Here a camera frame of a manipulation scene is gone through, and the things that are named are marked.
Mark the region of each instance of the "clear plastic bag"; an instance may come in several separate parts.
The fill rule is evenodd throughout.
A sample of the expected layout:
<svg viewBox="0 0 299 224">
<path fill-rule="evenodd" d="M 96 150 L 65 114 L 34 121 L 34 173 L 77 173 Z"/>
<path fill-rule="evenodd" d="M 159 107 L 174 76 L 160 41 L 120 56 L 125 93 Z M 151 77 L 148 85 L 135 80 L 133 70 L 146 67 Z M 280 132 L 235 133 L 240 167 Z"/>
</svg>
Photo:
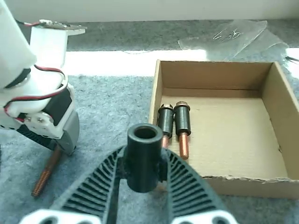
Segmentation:
<svg viewBox="0 0 299 224">
<path fill-rule="evenodd" d="M 286 49 L 289 46 L 280 40 L 276 35 L 265 29 L 251 44 L 238 53 L 234 60 L 251 57 L 278 60 L 280 57 L 286 56 Z"/>
<path fill-rule="evenodd" d="M 267 27 L 267 21 L 235 20 L 201 37 L 179 40 L 181 49 L 202 49 L 208 61 L 231 61 Z"/>
</svg>

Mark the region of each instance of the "cardboard box wall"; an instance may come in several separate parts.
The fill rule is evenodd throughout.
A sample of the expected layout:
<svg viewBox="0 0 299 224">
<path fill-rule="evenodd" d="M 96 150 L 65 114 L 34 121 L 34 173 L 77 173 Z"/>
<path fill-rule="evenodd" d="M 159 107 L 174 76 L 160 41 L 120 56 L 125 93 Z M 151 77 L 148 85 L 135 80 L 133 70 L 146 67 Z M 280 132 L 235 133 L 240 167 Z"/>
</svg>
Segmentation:
<svg viewBox="0 0 299 224">
<path fill-rule="evenodd" d="M 157 61 L 149 122 L 181 100 L 187 162 L 216 192 L 299 198 L 299 105 L 278 63 Z M 179 154 L 175 134 L 169 149 Z"/>
</svg>

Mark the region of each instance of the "white wall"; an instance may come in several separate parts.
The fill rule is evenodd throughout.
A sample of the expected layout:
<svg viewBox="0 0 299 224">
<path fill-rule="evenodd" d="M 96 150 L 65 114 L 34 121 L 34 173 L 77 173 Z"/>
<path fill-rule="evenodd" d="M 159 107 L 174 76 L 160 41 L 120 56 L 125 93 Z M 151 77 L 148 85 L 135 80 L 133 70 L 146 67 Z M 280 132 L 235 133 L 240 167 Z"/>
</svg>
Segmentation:
<svg viewBox="0 0 299 224">
<path fill-rule="evenodd" d="M 6 0 L 33 22 L 299 18 L 299 0 Z"/>
</svg>

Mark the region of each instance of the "bolt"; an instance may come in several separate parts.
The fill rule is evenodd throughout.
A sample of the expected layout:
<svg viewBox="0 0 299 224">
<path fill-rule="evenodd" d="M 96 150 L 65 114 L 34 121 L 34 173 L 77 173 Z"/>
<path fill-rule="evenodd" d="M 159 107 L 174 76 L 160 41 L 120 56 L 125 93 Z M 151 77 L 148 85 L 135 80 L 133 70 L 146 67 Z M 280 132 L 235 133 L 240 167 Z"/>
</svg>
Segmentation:
<svg viewBox="0 0 299 224">
<path fill-rule="evenodd" d="M 162 129 L 162 147 L 168 148 L 169 139 L 172 137 L 174 110 L 171 104 L 163 104 L 159 110 L 158 126 Z"/>
<path fill-rule="evenodd" d="M 191 134 L 190 124 L 190 106 L 184 102 L 177 102 L 174 107 L 176 134 L 179 137 L 179 152 L 180 156 L 186 160 L 189 158 L 189 142 L 188 136 Z"/>
<path fill-rule="evenodd" d="M 42 171 L 38 181 L 36 182 L 34 189 L 31 193 L 31 195 L 33 197 L 38 197 L 42 190 L 44 189 L 44 187 L 46 186 L 46 183 L 48 181 L 48 179 L 50 178 L 55 166 L 58 164 L 59 160 L 61 157 L 61 148 L 60 146 L 57 144 L 54 152 L 52 153 L 51 157 L 49 158 L 44 170 Z"/>
</svg>

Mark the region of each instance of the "mounting hole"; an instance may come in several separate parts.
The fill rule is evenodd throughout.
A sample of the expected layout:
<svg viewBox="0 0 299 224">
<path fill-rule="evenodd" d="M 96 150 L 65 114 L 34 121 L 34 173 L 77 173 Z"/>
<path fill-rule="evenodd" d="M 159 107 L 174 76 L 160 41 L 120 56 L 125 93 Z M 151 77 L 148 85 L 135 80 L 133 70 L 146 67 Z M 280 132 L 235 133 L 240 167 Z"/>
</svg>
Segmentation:
<svg viewBox="0 0 299 224">
<path fill-rule="evenodd" d="M 223 217 L 215 217 L 213 218 L 213 224 L 229 224 L 228 220 L 226 218 Z"/>
<path fill-rule="evenodd" d="M 51 216 L 51 217 L 44 219 L 39 224 L 57 224 L 57 223 L 58 223 L 57 217 Z"/>
<path fill-rule="evenodd" d="M 82 221 L 82 222 L 79 222 L 78 224 L 92 224 L 92 223 L 89 221 Z"/>
<path fill-rule="evenodd" d="M 134 135 L 140 139 L 152 139 L 157 133 L 150 127 L 139 127 L 134 131 Z"/>
</svg>

